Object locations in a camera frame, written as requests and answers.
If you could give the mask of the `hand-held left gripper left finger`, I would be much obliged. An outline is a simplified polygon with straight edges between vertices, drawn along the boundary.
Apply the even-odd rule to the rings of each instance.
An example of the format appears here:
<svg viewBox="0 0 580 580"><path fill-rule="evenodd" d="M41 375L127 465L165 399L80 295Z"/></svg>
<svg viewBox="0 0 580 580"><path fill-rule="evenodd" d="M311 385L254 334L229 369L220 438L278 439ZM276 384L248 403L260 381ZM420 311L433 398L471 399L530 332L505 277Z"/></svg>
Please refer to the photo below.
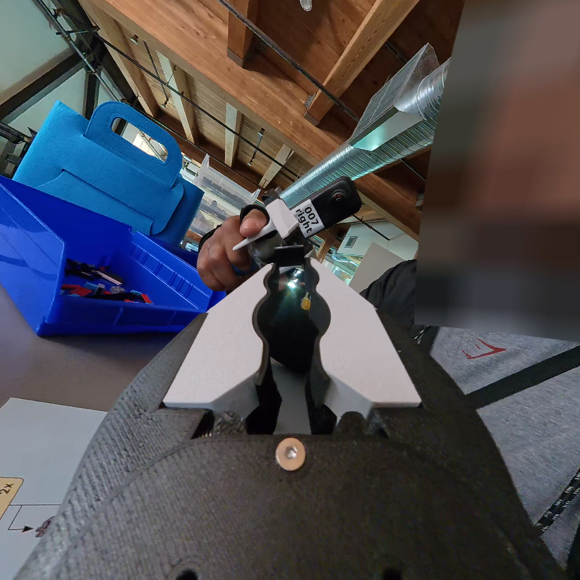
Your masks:
<svg viewBox="0 0 580 580"><path fill-rule="evenodd" d="M266 265L211 308L163 403L168 408L256 408L264 342L255 312L267 295Z"/></svg>

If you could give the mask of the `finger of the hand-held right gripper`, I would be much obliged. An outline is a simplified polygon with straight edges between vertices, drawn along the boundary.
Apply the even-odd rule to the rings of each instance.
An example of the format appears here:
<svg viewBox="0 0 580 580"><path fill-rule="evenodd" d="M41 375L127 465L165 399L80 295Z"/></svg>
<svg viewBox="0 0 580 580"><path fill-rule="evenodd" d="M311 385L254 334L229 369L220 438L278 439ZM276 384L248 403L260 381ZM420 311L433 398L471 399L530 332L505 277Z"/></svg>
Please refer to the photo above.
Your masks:
<svg viewBox="0 0 580 580"><path fill-rule="evenodd" d="M304 245L304 236L293 212L284 201L272 201L272 222L276 232L272 238L272 247Z"/></svg>

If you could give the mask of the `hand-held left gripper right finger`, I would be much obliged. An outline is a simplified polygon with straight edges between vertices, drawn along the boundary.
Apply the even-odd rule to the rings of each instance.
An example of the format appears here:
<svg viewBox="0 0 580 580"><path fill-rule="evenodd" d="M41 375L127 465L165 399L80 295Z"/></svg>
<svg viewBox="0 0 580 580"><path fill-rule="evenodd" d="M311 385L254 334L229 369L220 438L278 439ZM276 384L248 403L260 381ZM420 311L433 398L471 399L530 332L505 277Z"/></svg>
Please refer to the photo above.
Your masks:
<svg viewBox="0 0 580 580"><path fill-rule="evenodd" d="M318 332L310 370L315 407L337 418L418 407L421 398L373 305L316 259L306 258L304 277Z"/></svg>

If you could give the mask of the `small black toy piece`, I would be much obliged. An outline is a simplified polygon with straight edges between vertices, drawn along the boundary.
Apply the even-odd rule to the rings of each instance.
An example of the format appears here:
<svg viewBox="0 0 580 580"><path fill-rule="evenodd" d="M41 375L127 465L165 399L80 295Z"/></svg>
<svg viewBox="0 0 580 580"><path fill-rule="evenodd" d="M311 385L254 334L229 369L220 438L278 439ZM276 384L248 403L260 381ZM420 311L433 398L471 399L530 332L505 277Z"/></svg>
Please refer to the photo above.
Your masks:
<svg viewBox="0 0 580 580"><path fill-rule="evenodd" d="M272 255L272 261L282 273L283 269L294 269L296 267L301 267L305 260L305 248L304 245L294 244L294 245L279 245L274 248L274 253Z"/></svg>

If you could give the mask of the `toy instruction booklet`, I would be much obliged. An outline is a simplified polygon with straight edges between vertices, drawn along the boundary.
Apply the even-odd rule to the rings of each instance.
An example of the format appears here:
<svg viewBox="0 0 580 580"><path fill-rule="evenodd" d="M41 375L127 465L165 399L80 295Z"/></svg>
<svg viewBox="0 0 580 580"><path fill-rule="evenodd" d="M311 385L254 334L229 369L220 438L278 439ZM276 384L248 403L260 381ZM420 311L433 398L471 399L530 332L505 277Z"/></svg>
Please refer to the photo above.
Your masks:
<svg viewBox="0 0 580 580"><path fill-rule="evenodd" d="M1 407L1 579L46 534L105 412L11 398Z"/></svg>

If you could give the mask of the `blue plastic bin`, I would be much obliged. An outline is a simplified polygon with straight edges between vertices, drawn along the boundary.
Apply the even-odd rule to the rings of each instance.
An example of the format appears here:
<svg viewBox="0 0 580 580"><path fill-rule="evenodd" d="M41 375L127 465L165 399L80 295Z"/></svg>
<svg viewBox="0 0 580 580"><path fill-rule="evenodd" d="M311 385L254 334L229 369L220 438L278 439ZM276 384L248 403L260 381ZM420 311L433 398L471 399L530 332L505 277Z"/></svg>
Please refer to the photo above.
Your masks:
<svg viewBox="0 0 580 580"><path fill-rule="evenodd" d="M87 280L66 273L68 259L120 275L152 303L70 297L62 286ZM1 178L1 285L39 336L180 332L226 295L202 283L196 262L194 252Z"/></svg>

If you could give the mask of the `person's right forearm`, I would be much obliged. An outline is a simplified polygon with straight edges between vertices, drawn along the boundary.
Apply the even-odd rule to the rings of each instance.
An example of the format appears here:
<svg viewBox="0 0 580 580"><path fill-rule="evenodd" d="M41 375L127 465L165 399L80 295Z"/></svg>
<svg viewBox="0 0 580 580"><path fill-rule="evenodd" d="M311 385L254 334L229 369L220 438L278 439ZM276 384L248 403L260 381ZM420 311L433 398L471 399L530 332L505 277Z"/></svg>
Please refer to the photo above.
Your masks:
<svg viewBox="0 0 580 580"><path fill-rule="evenodd" d="M285 287L277 291L265 329L271 358L300 374L310 370L318 335L309 308L301 305L305 297L304 289Z"/></svg>

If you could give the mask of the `person's right hand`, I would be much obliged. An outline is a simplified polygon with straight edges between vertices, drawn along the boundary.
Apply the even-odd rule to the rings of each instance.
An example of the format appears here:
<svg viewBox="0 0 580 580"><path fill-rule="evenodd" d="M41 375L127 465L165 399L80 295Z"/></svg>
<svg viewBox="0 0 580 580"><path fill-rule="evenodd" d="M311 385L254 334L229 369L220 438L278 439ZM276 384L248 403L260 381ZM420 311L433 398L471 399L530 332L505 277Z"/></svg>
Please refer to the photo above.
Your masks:
<svg viewBox="0 0 580 580"><path fill-rule="evenodd" d="M248 248L234 250L245 238L256 236L267 224L265 214L254 208L243 219L227 218L202 244L197 271L213 291L230 292L253 276L253 260Z"/></svg>

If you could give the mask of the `clear plastic drawer stack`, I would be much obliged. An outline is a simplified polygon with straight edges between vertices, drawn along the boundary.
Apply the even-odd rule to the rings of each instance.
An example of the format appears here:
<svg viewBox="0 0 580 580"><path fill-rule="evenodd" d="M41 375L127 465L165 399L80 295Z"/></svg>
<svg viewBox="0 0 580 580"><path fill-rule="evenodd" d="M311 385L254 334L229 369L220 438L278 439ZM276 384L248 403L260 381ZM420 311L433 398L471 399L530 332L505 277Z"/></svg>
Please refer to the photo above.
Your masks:
<svg viewBox="0 0 580 580"><path fill-rule="evenodd" d="M246 190L209 166L209 156L197 163L183 156L181 176L200 188L204 195L190 230L199 236L221 225L227 218L239 215L242 208L253 204L260 194L259 188Z"/></svg>

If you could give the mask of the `pile of red black toy bricks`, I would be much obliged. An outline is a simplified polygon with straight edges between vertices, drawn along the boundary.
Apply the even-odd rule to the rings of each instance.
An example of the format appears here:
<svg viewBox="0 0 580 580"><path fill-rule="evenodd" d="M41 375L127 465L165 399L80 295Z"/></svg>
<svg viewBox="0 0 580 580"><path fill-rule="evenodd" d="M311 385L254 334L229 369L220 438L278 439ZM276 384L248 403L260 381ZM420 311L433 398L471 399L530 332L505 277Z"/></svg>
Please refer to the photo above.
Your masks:
<svg viewBox="0 0 580 580"><path fill-rule="evenodd" d="M64 283L60 288L62 296L96 299L101 301L120 301L153 305L149 295L136 289L127 290L124 278L110 271L108 266L97 266L67 258L64 264Z"/></svg>

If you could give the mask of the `blue felt bag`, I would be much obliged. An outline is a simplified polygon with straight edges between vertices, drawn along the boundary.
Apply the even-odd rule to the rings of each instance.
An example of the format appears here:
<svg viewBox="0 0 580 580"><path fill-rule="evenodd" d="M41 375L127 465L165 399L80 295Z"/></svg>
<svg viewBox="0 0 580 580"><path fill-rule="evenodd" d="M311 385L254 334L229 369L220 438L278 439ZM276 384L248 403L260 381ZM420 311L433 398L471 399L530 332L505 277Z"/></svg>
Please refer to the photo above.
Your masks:
<svg viewBox="0 0 580 580"><path fill-rule="evenodd" d="M166 160L116 134L118 119L163 145ZM57 101L13 180L178 245L204 196L180 174L182 163L173 136L129 105L105 102L88 120Z"/></svg>

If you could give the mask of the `silver ventilation duct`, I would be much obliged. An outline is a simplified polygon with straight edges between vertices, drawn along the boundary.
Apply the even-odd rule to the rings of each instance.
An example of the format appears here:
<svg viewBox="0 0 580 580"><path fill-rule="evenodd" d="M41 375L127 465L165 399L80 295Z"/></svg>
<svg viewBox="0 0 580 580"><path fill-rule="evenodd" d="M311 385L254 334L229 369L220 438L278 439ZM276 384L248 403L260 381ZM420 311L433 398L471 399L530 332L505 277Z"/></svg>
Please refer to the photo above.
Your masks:
<svg viewBox="0 0 580 580"><path fill-rule="evenodd" d="M434 140L450 59L426 43L369 101L351 137L285 189L290 208L336 179L356 180L422 151Z"/></svg>

